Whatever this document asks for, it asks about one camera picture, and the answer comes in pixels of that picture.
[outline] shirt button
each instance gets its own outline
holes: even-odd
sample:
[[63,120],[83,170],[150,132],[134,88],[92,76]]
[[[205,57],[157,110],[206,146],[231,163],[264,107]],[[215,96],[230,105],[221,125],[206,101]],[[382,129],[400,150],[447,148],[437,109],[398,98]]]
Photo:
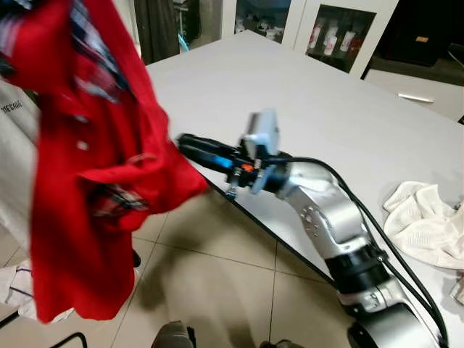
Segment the shirt button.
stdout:
[[88,150],[88,144],[85,141],[79,140],[77,145],[79,150],[87,151]]
[[81,122],[81,123],[87,123],[87,122],[88,122],[88,119],[85,118],[84,116],[76,115],[76,116],[74,116],[74,118],[75,118],[77,121]]

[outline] plaid fabric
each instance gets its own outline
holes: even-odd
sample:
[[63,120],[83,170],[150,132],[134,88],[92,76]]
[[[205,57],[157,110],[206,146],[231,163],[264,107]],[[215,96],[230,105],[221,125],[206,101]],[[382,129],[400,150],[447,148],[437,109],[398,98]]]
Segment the plaid fabric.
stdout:
[[76,84],[86,92],[117,102],[121,90],[128,89],[127,80],[91,23],[81,0],[74,0],[70,13],[72,44],[80,53],[78,64],[85,75],[75,76]]
[[117,184],[100,185],[94,192],[92,215],[117,217],[129,210],[148,210],[148,203],[135,191],[127,191]]

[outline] black cable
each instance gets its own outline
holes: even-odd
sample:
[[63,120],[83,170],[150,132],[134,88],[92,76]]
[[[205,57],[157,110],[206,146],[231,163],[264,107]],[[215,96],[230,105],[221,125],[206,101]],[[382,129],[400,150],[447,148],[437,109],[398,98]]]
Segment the black cable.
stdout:
[[[389,237],[385,234],[384,230],[382,227],[378,224],[377,220],[372,216],[368,208],[356,197],[355,194],[349,189],[347,183],[345,180],[337,173],[336,170],[334,170],[330,165],[327,163],[321,161],[320,159],[315,159],[311,157],[272,157],[270,159],[267,159],[264,161],[266,165],[270,164],[279,164],[279,163],[290,163],[290,162],[306,162],[306,163],[313,163],[316,165],[320,165],[321,167],[324,167],[327,169],[339,182],[340,187],[347,193],[348,197],[358,206],[358,208],[361,209],[362,212],[368,217],[369,221],[373,224],[373,226],[376,228],[378,231],[378,234],[380,234],[381,238],[385,241],[386,245],[390,248],[391,252],[393,255],[397,258],[398,262],[400,265],[405,269],[406,273],[411,277],[415,285],[419,288],[420,292],[423,294],[425,299],[427,300],[429,306],[427,306],[424,302],[424,299],[422,296],[420,296],[417,291],[404,279],[401,275],[400,278],[398,278],[402,283],[404,281],[405,287],[410,290],[411,294],[417,298],[417,300],[420,302],[421,305],[424,306],[424,308],[427,310],[429,315],[434,319],[441,337],[440,337],[440,346],[441,347],[447,347],[447,342],[448,342],[448,335],[447,335],[447,329],[443,321],[442,314],[440,313],[438,307],[435,304],[434,299],[432,299],[431,295],[425,288],[425,286],[421,283],[421,281],[418,279],[418,277],[414,274],[413,270],[409,267],[409,265],[406,263],[406,261],[402,258],[401,254],[397,251],[397,248],[393,243],[390,241]],[[378,245],[375,241],[375,239],[372,238],[373,245],[378,248]],[[393,266],[388,262],[386,263],[386,266],[388,269],[390,267],[392,269]]]

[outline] white cloth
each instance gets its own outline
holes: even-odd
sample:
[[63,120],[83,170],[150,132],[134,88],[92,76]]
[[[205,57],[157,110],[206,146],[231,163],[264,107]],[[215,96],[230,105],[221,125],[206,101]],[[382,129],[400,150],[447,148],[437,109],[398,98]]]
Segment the white cloth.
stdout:
[[29,247],[29,220],[36,168],[37,106],[0,80],[0,231]]
[[439,197],[438,185],[406,181],[384,204],[384,230],[391,241],[422,262],[464,269],[464,206],[452,209]]
[[[20,316],[37,320],[36,302],[32,292],[30,262],[0,269],[0,303],[18,307]],[[52,321],[57,323],[70,316],[74,309],[58,314]]]

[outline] white cabinet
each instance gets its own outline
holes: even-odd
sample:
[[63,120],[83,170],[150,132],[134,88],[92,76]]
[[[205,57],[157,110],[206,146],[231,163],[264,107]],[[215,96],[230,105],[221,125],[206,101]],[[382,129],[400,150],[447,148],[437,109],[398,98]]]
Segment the white cabinet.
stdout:
[[370,69],[365,81],[458,121],[464,115],[464,88],[438,81]]
[[223,0],[221,37],[251,29],[360,78],[397,2]]

